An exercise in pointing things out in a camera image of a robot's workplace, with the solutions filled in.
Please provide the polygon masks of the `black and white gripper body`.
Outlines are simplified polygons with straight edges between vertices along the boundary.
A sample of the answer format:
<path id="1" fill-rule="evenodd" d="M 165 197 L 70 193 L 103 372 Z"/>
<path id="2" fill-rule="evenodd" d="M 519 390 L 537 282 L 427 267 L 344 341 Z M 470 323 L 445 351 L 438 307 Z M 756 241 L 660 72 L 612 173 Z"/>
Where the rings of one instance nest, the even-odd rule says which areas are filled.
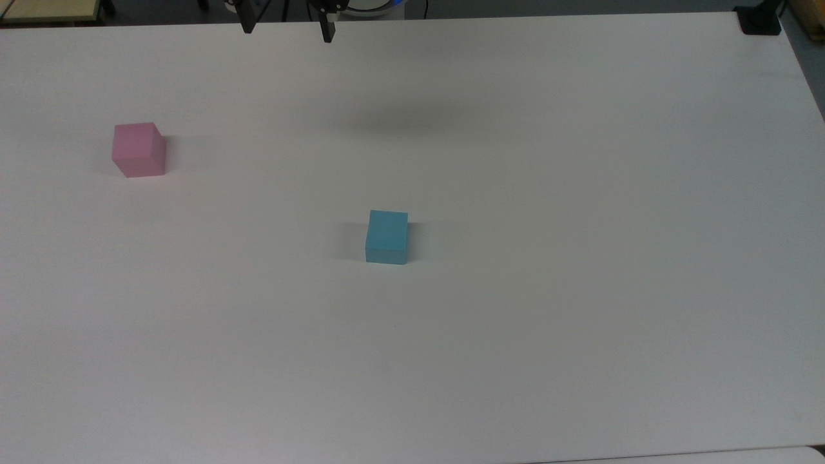
<path id="1" fill-rule="evenodd" d="M 266 11 L 272 1 L 224 1 L 227 9 L 241 14 L 260 15 Z M 316 12 L 324 13 L 338 13 L 347 9 L 348 1 L 298 1 L 298 3 L 309 4 L 310 8 L 315 9 Z"/>

